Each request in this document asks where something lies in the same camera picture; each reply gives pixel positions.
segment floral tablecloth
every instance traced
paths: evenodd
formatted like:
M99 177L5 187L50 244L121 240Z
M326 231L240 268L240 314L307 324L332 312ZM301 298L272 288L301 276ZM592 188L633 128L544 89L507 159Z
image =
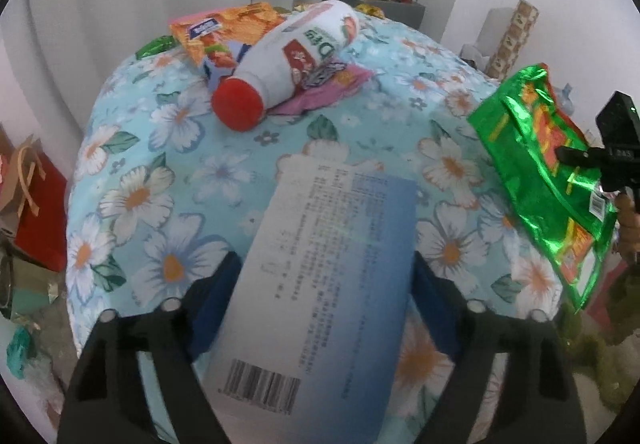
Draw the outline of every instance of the floral tablecloth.
M148 312L209 276L229 249L244 257L293 153L416 180L417 249L437 275L501 314L556 312L561 285L514 226L466 121L494 84L403 24L360 19L359 38L339 58L374 77L334 106L270 116L247 133L217 120L181 48L132 56L113 73L95 103L70 198L66 283L78 351L103 309ZM495 361L472 440L488 429L505 360ZM411 306L380 443L413 441L451 370ZM147 370L145 384L149 377ZM170 439L152 390L154 418Z

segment white plastic bottle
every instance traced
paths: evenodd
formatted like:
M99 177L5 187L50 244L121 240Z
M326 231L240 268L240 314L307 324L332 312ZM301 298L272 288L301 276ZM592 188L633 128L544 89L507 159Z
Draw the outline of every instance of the white plastic bottle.
M293 97L309 74L351 43L359 29L356 13L344 2L313 5L269 31L244 55L213 94L213 111L233 130L252 129L269 108Z

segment hand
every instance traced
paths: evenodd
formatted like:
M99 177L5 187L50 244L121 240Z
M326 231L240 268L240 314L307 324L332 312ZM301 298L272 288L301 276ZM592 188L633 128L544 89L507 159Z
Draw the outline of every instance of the hand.
M636 252L640 252L640 215L636 213L634 204L626 193L616 197L618 223L620 224L620 240L618 252L629 264L636 262Z

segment pink snack package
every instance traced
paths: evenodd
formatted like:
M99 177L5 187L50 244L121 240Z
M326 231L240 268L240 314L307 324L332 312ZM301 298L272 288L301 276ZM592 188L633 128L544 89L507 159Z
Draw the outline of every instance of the pink snack package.
M268 110L272 116L299 116L356 93L373 72L352 63L331 62L311 75L290 100Z

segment snack bag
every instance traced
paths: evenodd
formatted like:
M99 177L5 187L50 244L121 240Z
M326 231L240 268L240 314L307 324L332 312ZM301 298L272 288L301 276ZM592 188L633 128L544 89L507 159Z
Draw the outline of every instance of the snack bag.
M262 36L284 21L266 2L177 18L171 34L209 79L214 90Z
M616 223L600 194L600 170L556 159L558 146L586 150L582 132L557 107L546 65L506 80L469 117L529 235L551 261L574 307L589 298Z

